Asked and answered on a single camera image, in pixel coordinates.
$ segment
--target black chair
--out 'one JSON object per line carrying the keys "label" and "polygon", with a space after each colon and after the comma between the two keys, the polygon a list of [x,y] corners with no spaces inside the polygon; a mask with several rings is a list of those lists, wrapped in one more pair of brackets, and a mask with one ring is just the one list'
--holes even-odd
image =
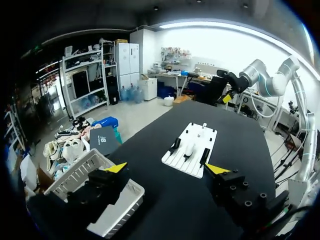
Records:
{"label": "black chair", "polygon": [[203,93],[196,96],[196,101],[211,106],[217,106],[218,99],[222,96],[227,83],[227,79],[213,76]]}

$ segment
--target black tabletop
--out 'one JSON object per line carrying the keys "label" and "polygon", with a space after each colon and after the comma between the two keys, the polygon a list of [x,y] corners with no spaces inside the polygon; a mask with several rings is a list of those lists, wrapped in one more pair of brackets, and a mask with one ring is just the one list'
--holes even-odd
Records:
{"label": "black tabletop", "polygon": [[210,164],[238,169],[250,186],[275,197],[272,161],[258,122],[234,112],[185,101],[143,128],[109,159],[128,162],[130,177],[144,187],[143,203],[112,239],[237,239],[237,227],[217,207],[204,179],[161,162],[162,156],[189,123],[217,130]]}

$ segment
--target door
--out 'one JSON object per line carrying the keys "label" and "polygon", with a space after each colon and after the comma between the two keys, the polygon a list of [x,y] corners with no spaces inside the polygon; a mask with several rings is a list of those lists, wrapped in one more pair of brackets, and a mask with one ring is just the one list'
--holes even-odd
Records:
{"label": "door", "polygon": [[130,73],[139,73],[139,44],[130,43]]}
{"label": "door", "polygon": [[117,48],[119,75],[130,74],[130,44],[119,43]]}
{"label": "door", "polygon": [[130,82],[133,84],[133,86],[138,86],[139,77],[139,72],[130,74]]}
{"label": "door", "polygon": [[129,88],[130,87],[130,74],[127,75],[121,75],[120,77],[120,81],[119,81],[119,89],[122,89],[122,86],[124,86],[124,88]]}

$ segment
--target ceiling light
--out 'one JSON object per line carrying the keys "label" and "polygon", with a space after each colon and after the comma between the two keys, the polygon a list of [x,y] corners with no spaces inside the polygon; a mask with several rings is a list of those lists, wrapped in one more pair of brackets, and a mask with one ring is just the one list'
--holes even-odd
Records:
{"label": "ceiling light", "polygon": [[162,29],[170,29],[170,28],[181,28],[181,27],[194,27],[194,26],[205,26],[205,27],[217,27],[217,28],[224,28],[224,29],[232,29],[237,30],[239,32],[251,34],[253,36],[259,37],[261,39],[264,39],[270,43],[273,43],[274,45],[277,45],[278,47],[282,48],[283,50],[287,51],[289,54],[294,55],[298,60],[303,63],[307,69],[320,81],[320,75],[319,73],[295,50],[293,50],[291,47],[287,46],[283,42],[268,36],[264,33],[261,33],[259,31],[244,27],[244,26],[238,26],[230,23],[224,23],[224,22],[216,22],[216,21],[185,21],[185,22],[177,22],[177,23],[169,23],[159,26],[159,28]]}

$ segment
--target plastic crate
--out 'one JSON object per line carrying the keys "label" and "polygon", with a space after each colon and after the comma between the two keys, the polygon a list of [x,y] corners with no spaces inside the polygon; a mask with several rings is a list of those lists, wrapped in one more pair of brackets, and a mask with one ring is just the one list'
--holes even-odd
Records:
{"label": "plastic crate", "polygon": [[[88,179],[90,172],[114,165],[95,148],[91,149],[55,181],[44,194],[53,192],[66,202],[67,192],[74,192],[81,187]],[[111,238],[142,204],[144,194],[145,189],[129,179],[115,205],[109,204],[96,223],[91,223],[87,229],[101,237]]]}

